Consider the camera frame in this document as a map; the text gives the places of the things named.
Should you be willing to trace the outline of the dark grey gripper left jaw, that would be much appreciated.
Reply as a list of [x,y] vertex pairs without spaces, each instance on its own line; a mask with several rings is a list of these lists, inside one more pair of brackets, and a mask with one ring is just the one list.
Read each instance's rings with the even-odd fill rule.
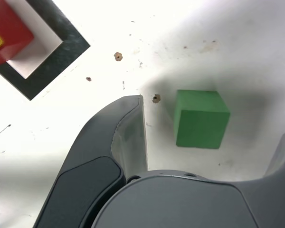
[[124,96],[83,126],[35,227],[91,227],[103,205],[127,180],[147,169],[143,97]]

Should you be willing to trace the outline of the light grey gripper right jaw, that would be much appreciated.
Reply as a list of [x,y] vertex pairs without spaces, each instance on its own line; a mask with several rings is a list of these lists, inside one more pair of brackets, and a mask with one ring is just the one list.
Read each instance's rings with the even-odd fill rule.
[[100,210],[94,228],[285,228],[285,134],[264,177],[215,181],[151,172]]

